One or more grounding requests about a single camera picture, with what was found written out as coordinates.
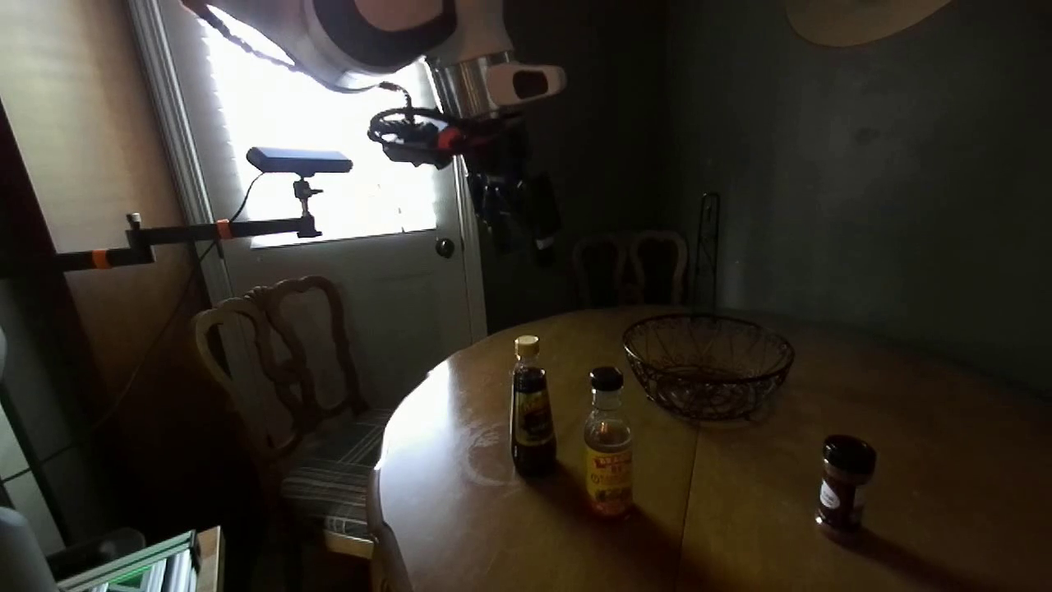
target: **glass bottle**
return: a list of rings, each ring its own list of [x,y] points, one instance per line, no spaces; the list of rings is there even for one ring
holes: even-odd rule
[[[851,434],[821,440],[821,486],[815,523],[830,534],[860,528],[865,486],[879,466],[879,450]]]
[[[555,428],[548,373],[539,366],[539,336],[515,336],[508,452],[522,477],[555,471]]]
[[[631,508],[631,428],[620,415],[623,378],[613,369],[593,369],[593,411],[585,419],[585,486],[597,517]]]

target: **spice jar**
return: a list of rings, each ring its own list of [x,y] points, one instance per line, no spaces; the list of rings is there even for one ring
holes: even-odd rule
[[[874,477],[879,450],[851,434],[827,434],[821,445],[821,486],[815,523],[830,534],[860,528],[865,488]]]

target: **cable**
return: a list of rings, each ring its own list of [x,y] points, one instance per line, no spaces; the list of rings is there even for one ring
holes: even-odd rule
[[[277,58],[264,49],[256,49],[251,38],[236,36],[207,2],[183,2],[186,8],[197,12],[197,20],[202,20],[212,31],[219,31],[228,42],[232,42],[236,49],[242,49],[245,55],[252,58],[264,58],[268,65],[279,65],[285,71],[298,71],[298,75],[308,75],[307,69],[298,69],[298,62],[293,58]]]
[[[174,323],[182,317],[182,310],[183,310],[183,302],[186,302],[189,291],[195,291],[195,274],[189,274],[189,278],[183,281],[182,295],[174,299],[174,305],[170,305],[161,332],[154,336],[154,342],[150,342],[148,352],[142,354],[142,366],[136,366],[136,371],[130,371],[128,381],[118,388],[118,394],[114,394],[112,405],[103,411],[103,418],[95,418],[95,424],[89,424],[85,429],[73,434],[62,446],[48,450],[46,458],[29,460],[29,466],[4,477],[0,486],[5,486],[11,479],[19,479],[19,477],[25,477],[25,474],[34,474],[34,466],[46,466],[46,464],[65,458],[70,450],[82,446],[89,438],[95,438],[95,434],[114,418],[118,407],[124,407],[124,402],[130,399],[130,392],[136,392],[136,383],[137,383],[137,378],[142,378],[142,369],[159,357],[161,342],[164,342],[164,336],[174,329]]]
[[[252,198],[252,186],[261,185],[264,170],[242,186],[240,200],[236,200],[236,211],[229,212],[229,220],[236,220],[242,212],[242,206],[251,202]]]
[[[403,112],[415,112],[415,95],[407,95],[403,84],[385,77],[385,83],[379,83],[379,88],[401,92],[403,95]]]

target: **woven basket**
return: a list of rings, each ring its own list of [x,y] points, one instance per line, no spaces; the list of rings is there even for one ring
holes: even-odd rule
[[[759,323],[678,312],[631,323],[623,354],[658,407],[707,424],[759,418],[783,388],[795,349]]]

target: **wooden table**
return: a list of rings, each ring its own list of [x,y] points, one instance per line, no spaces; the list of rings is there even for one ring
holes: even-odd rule
[[[570,312],[481,339],[415,388],[385,434],[379,517],[394,588],[1050,588],[1052,405],[851,332],[773,323],[795,346],[777,407],[687,428],[633,378],[633,503],[585,508],[589,369],[623,373],[620,329],[658,310]],[[561,471],[506,458],[511,336],[542,336]],[[867,438],[856,544],[815,528],[818,446]]]

